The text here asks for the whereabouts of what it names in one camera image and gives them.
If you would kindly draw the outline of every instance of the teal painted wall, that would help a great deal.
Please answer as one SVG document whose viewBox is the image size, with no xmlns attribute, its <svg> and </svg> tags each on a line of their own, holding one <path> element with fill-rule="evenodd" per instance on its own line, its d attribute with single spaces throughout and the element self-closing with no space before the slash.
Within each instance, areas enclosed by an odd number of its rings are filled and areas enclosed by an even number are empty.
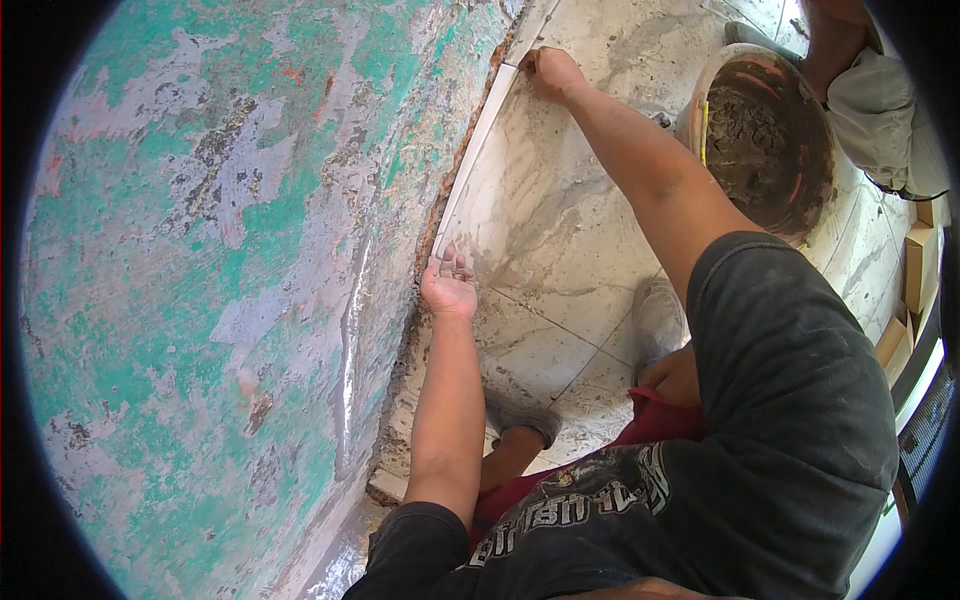
<svg viewBox="0 0 960 600">
<path fill-rule="evenodd" d="M 493 3 L 131 1 L 28 210 L 40 436 L 132 597 L 289 597 L 363 489 Z"/>
</svg>

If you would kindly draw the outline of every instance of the yellow handle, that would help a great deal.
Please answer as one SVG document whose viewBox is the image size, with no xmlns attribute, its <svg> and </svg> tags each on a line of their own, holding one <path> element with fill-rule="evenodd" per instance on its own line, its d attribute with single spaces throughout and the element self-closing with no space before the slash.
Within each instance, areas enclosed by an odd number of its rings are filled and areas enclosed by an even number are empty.
<svg viewBox="0 0 960 600">
<path fill-rule="evenodd" d="M 700 163 L 707 166 L 707 113 L 710 102 L 704 101 L 704 123 L 700 128 Z"/>
</svg>

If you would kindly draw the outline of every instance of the black mesh screen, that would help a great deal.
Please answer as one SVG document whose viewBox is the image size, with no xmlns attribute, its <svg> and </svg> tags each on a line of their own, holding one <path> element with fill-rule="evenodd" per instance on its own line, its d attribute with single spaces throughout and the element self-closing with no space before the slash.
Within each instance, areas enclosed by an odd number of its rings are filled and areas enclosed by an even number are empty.
<svg viewBox="0 0 960 600">
<path fill-rule="evenodd" d="M 956 381 L 947 375 L 946 365 L 941 364 L 924 399 L 900 432 L 900 457 L 917 500 L 924 495 L 947 438 L 948 417 L 954 410 L 952 399 L 955 393 Z"/>
</svg>

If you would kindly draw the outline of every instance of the black t-shirt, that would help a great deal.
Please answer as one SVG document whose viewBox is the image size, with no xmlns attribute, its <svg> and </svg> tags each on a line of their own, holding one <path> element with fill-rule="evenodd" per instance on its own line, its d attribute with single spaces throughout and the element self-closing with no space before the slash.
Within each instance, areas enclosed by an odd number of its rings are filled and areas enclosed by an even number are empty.
<svg viewBox="0 0 960 600">
<path fill-rule="evenodd" d="M 468 555 L 418 502 L 371 536 L 348 600 L 534 600 L 661 577 L 717 595 L 846 593 L 897 472 L 873 345 L 806 259 L 740 231 L 704 251 L 688 317 L 707 436 L 599 450 L 553 473 Z"/>
</svg>

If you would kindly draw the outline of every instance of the forearm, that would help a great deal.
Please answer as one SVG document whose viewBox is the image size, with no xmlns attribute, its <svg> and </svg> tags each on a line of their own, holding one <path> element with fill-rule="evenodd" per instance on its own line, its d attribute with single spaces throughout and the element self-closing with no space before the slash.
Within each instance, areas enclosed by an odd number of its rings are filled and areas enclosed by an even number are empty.
<svg viewBox="0 0 960 600">
<path fill-rule="evenodd" d="M 438 315 L 414 416 L 403 501 L 446 506 L 469 528 L 480 486 L 485 408 L 470 320 Z"/>
<path fill-rule="evenodd" d="M 696 156 L 656 123 L 587 85 L 564 106 L 630 202 L 680 300 L 697 258 L 724 233 L 759 230 Z"/>
</svg>

